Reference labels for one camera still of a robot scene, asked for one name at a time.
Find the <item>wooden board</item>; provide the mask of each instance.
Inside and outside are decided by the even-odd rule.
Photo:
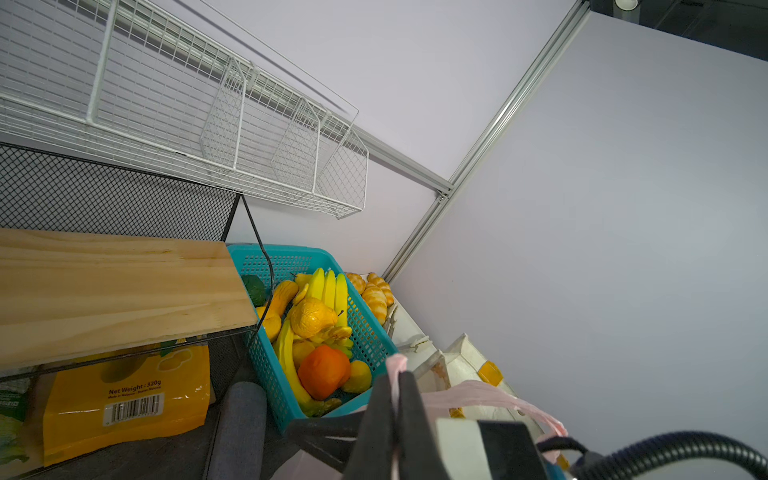
[[[0,229],[0,371],[256,321],[222,242]]]

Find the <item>metal beam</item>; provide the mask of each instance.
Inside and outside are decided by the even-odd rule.
[[[558,60],[560,53],[566,49],[578,28],[586,19],[588,12],[589,2],[577,0],[504,102],[502,108],[493,117],[491,123],[488,124],[480,138],[475,142],[472,149],[456,169],[450,180],[454,188],[449,194],[441,195],[435,200],[406,243],[400,248],[395,259],[389,264],[383,275],[386,281],[392,282],[398,276],[414,252],[417,251],[421,243],[432,231],[432,228],[442,218],[445,209],[456,198],[456,194],[462,189],[467,179],[470,178],[473,170],[485,158],[485,155],[504,132],[512,117],[520,111],[521,107],[532,96],[536,87],[540,85],[549,72],[550,67]]]
[[[389,145],[364,131],[358,126],[354,130],[360,140],[368,147],[368,152],[380,161],[395,168],[397,171],[409,175],[420,182],[434,188],[440,194],[448,194],[453,190],[453,183],[439,176],[427,167],[422,166],[410,157],[398,152]]]

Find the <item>barcode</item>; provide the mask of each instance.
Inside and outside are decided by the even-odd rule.
[[[165,394],[145,396],[128,402],[111,403],[104,407],[104,426],[126,420],[150,417],[163,413]]]

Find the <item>ceiling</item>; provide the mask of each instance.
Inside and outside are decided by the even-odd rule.
[[[614,0],[592,10],[614,16]],[[768,0],[641,0],[640,25],[768,61]]]

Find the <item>black metal mesh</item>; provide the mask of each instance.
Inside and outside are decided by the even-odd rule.
[[[223,240],[236,196],[0,142],[0,227]]]

